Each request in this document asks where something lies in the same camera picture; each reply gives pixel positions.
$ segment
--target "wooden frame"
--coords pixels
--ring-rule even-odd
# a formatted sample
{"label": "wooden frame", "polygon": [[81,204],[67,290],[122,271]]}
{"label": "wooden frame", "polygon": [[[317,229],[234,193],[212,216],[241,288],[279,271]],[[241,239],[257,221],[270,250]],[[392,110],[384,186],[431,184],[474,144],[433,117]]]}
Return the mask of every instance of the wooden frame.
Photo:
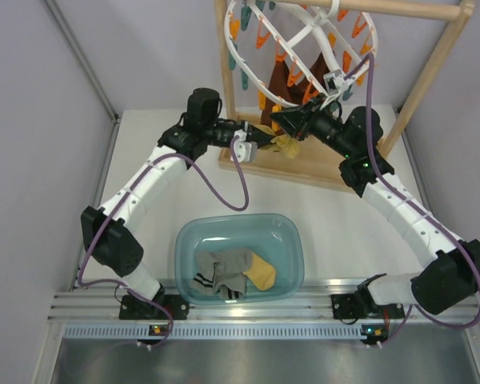
{"label": "wooden frame", "polygon": [[[242,114],[236,111],[233,76],[228,68],[228,49],[223,25],[224,17],[226,16],[227,0],[214,1],[227,117],[259,123],[259,115]],[[275,0],[275,2],[329,8],[333,0]],[[387,156],[403,133],[413,113],[418,108],[420,101],[425,97],[426,92],[442,68],[462,30],[470,20],[474,11],[474,0],[461,0],[458,6],[401,0],[340,0],[340,8],[344,10],[391,14],[408,18],[427,18],[447,22],[446,28],[423,67],[422,72],[418,76],[395,124],[389,134],[378,145],[381,154]],[[342,160],[341,156],[314,138],[308,138],[304,142],[301,142],[301,146],[301,153],[296,159],[289,160],[280,154],[259,151],[256,161],[253,163],[245,163],[242,165],[242,168],[245,172],[267,177],[281,178],[339,190],[349,190],[344,185],[338,170],[338,164]],[[221,151],[218,164],[221,168],[234,169],[228,150]]]}

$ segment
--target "wooden base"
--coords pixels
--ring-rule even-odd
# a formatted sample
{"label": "wooden base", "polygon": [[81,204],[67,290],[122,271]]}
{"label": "wooden base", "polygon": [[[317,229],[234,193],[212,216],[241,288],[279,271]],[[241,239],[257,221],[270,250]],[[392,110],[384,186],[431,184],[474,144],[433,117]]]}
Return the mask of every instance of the wooden base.
{"label": "wooden base", "polygon": [[[308,137],[299,145],[301,150],[296,158],[285,158],[278,152],[259,150],[254,162],[243,163],[242,169],[248,174],[333,190],[352,191],[343,183],[339,173],[338,165],[343,160],[342,156],[313,137]],[[218,166],[226,170],[234,170],[229,150],[221,151]]]}

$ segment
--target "yellow sock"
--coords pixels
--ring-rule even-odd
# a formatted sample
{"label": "yellow sock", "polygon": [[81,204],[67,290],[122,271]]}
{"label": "yellow sock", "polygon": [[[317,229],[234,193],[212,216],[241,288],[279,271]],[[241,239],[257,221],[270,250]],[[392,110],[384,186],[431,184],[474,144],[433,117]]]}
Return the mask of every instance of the yellow sock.
{"label": "yellow sock", "polygon": [[272,288],[275,282],[275,269],[254,252],[252,254],[253,262],[250,264],[250,268],[243,274],[247,276],[259,290]]}

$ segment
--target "blue plastic basin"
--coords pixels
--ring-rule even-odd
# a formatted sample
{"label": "blue plastic basin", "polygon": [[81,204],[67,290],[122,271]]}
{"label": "blue plastic basin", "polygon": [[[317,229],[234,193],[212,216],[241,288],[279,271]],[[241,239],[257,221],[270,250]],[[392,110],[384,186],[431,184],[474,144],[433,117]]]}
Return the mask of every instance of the blue plastic basin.
{"label": "blue plastic basin", "polygon": [[[198,272],[195,255],[246,247],[276,269],[275,284],[264,292],[250,281],[246,296],[239,300],[223,300],[219,295],[206,296],[190,288]],[[199,305],[232,302],[261,302],[288,298],[304,280],[302,244],[295,224],[280,214],[242,214],[201,218],[186,224],[176,239],[174,272],[176,287],[188,302]]]}

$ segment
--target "pile of socks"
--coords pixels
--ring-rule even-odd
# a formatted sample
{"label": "pile of socks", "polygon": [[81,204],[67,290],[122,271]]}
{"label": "pile of socks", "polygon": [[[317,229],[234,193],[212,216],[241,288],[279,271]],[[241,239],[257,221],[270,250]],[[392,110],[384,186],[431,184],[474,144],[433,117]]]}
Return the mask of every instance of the pile of socks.
{"label": "pile of socks", "polygon": [[270,289],[275,282],[275,269],[247,248],[196,254],[198,274],[190,286],[205,295],[217,292],[227,300],[246,295],[247,279],[259,290]]}

